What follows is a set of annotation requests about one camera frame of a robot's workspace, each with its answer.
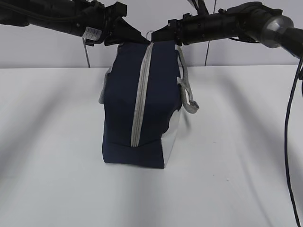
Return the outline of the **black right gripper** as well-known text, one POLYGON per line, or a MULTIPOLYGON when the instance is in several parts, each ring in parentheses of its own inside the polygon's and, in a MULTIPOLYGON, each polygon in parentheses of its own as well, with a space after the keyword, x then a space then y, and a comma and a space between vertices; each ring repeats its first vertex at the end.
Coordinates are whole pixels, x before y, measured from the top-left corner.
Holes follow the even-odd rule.
POLYGON ((235 16, 210 14, 206 16, 184 15, 180 20, 172 19, 165 26, 152 32, 152 42, 174 41, 179 44, 234 38, 239 35, 239 22, 235 16))

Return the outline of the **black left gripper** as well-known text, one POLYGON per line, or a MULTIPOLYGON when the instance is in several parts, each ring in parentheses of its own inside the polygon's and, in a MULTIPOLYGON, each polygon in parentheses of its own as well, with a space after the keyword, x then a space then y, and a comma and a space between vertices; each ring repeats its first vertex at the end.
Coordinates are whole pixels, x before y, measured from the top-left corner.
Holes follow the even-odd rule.
POLYGON ((99 1, 91 1, 81 15, 85 45, 94 46, 102 42, 105 46, 122 43, 150 44, 140 31, 122 18, 127 15, 127 6, 121 2, 105 7, 99 1))

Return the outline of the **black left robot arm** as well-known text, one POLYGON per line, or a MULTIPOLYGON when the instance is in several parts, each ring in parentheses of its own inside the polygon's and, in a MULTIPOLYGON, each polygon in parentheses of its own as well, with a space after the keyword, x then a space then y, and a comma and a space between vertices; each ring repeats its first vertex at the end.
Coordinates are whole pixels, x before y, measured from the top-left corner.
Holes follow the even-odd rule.
POLYGON ((105 6, 97 0, 2 0, 0 23, 26 27, 35 25, 84 38, 88 46, 132 42, 149 44, 124 17, 121 2, 105 6))

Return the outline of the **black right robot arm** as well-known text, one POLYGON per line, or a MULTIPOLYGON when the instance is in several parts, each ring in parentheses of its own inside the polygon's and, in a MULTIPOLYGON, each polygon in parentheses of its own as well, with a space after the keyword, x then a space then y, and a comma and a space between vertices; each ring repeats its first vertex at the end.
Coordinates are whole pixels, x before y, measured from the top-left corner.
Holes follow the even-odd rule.
POLYGON ((169 20, 165 27, 153 32, 151 40, 190 45, 235 37, 268 48, 281 47, 298 59, 303 55, 303 31, 295 28, 281 9, 272 9, 258 1, 220 9, 213 14, 205 9, 196 16, 184 14, 182 19, 169 20))

